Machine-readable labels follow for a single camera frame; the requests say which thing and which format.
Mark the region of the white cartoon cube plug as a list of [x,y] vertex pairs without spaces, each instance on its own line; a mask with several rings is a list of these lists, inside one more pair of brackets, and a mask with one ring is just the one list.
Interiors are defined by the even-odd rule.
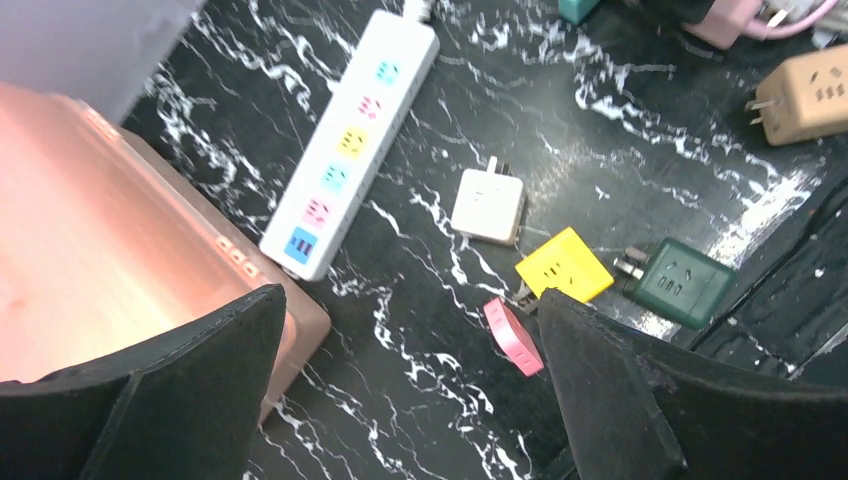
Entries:
[[450,223],[468,237],[512,245],[518,236],[525,203],[521,179],[506,173],[506,164],[491,156],[484,170],[466,169],[461,177]]

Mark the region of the yellow cube plug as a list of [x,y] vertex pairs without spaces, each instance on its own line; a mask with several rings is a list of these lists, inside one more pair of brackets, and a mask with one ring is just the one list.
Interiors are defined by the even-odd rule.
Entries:
[[567,227],[515,265],[521,286],[512,302],[532,313],[545,290],[588,303],[614,283],[611,273],[578,233]]

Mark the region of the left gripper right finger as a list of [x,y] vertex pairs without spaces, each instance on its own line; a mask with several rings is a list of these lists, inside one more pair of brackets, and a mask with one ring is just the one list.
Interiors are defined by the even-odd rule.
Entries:
[[843,479],[847,392],[762,375],[546,290],[538,325],[583,479]]

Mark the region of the pink cube plug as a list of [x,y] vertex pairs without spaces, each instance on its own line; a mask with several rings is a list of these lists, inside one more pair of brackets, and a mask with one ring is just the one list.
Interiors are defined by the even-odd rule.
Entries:
[[483,314],[495,342],[525,376],[533,376],[544,368],[532,337],[501,298],[487,302]]

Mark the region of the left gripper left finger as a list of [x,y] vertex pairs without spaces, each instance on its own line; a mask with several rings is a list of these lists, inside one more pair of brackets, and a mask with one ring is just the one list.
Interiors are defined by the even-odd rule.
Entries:
[[260,287],[115,353],[1,386],[5,479],[238,479],[284,329]]

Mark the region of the white power strip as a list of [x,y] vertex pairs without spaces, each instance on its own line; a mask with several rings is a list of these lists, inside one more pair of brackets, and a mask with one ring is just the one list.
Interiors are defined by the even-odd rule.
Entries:
[[322,279],[340,249],[437,57],[432,10],[371,15],[259,242],[292,277]]

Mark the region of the pink power strip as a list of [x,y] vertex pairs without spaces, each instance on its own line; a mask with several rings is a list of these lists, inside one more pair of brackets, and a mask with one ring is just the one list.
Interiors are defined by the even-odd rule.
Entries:
[[760,0],[717,0],[697,24],[684,24],[683,29],[720,50],[729,49],[747,32],[761,10]]

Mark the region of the green cube plug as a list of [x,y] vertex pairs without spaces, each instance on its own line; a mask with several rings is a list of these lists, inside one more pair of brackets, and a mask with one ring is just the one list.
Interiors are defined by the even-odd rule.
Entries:
[[625,275],[628,299],[693,330],[709,324],[736,277],[731,267],[673,238],[647,251],[630,246],[613,265]]

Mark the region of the beige cube plug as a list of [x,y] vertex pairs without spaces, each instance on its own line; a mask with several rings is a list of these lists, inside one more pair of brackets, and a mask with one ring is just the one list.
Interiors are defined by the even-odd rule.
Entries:
[[840,44],[784,60],[745,105],[772,146],[847,131],[847,46]]

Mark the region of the pink plastic storage box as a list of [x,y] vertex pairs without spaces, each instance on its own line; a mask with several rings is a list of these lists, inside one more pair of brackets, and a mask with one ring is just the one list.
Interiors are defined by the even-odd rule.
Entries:
[[286,292],[268,414],[331,320],[138,135],[83,101],[1,88],[1,377],[33,382]]

